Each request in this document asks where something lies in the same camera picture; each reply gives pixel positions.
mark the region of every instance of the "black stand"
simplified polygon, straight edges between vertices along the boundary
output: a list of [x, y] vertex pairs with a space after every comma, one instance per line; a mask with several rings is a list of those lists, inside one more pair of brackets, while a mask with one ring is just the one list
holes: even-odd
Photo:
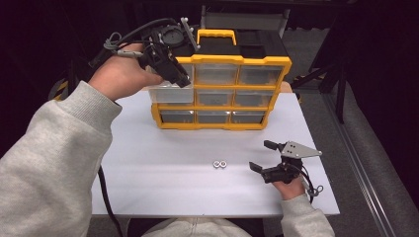
[[317, 69], [310, 74], [300, 77], [298, 76], [298, 80], [291, 83], [291, 88], [296, 89], [299, 86], [323, 75], [324, 79], [318, 86], [318, 90], [320, 93], [330, 93], [333, 89], [333, 87], [338, 84], [338, 95], [336, 99], [336, 116], [338, 117], [339, 121], [341, 123], [344, 123], [343, 121], [343, 105], [345, 100], [345, 88], [346, 88], [346, 72], [345, 72], [345, 66], [343, 63], [339, 64], [330, 64], [328, 66], [325, 66], [323, 68]]

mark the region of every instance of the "clear plastic drawer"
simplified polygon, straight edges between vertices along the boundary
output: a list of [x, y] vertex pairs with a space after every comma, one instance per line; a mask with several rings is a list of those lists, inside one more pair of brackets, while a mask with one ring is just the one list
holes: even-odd
[[199, 106], [230, 106], [233, 90], [197, 90]]
[[225, 63], [196, 64], [196, 79], [198, 84], [231, 85], [235, 83], [237, 65]]
[[194, 101], [193, 81], [184, 88], [164, 81], [160, 85], [149, 86], [148, 94], [153, 103], [192, 103]]
[[199, 123], [227, 123], [229, 115], [225, 111], [197, 111]]
[[160, 111], [162, 122], [192, 123], [194, 122], [194, 111]]
[[237, 90], [234, 99], [236, 107], [267, 107], [274, 91]]
[[265, 112], [233, 112], [231, 122], [233, 123], [261, 123]]
[[238, 84], [275, 85], [282, 70], [282, 66], [242, 65]]

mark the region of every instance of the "gray sleeve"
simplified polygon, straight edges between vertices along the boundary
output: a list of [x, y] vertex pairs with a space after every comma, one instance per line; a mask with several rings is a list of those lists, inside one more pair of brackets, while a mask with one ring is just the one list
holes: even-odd
[[85, 236], [91, 188], [122, 108], [81, 82], [0, 159], [0, 236]]
[[284, 236], [335, 236], [329, 221], [320, 209], [314, 209], [306, 195], [283, 200]]

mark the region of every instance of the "small metal object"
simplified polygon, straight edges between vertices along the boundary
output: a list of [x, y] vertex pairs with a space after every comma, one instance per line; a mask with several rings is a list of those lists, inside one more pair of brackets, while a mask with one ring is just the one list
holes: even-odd
[[221, 167], [221, 168], [227, 167], [227, 162], [225, 162], [225, 161], [219, 162], [219, 167]]
[[220, 164], [219, 164], [219, 161], [214, 161], [212, 164], [213, 164], [213, 166], [214, 166], [215, 168], [218, 168], [218, 167], [219, 167], [219, 165], [220, 165]]
[[125, 50], [122, 50], [122, 49], [118, 50], [116, 52], [116, 54], [118, 56], [121, 56], [121, 57], [142, 57], [142, 52], [139, 52], [139, 51], [125, 51]]

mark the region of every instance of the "right hand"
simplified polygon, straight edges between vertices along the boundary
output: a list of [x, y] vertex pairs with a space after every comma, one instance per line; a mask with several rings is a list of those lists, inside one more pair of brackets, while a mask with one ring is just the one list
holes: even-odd
[[[133, 43], [124, 50], [141, 51], [142, 44]], [[128, 97], [143, 87], [163, 82], [161, 76], [144, 71], [136, 58], [112, 56], [93, 75], [89, 84], [115, 101]]]
[[277, 190], [281, 192], [284, 200], [293, 199], [305, 194], [305, 188], [302, 184], [302, 176], [293, 179], [289, 184], [282, 181], [272, 183]]

